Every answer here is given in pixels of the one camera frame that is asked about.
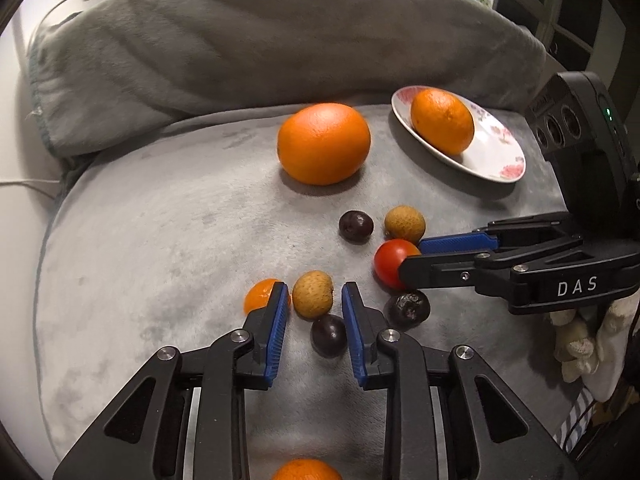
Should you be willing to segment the white gloved right hand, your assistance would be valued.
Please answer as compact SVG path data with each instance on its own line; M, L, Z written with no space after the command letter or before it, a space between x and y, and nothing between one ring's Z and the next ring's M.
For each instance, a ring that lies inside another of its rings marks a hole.
M549 314L555 329L554 358L561 365L564 382L580 379L597 402L607 401L623 373L628 337L639 331L639 292L616 299L605 311L593 334L576 309Z

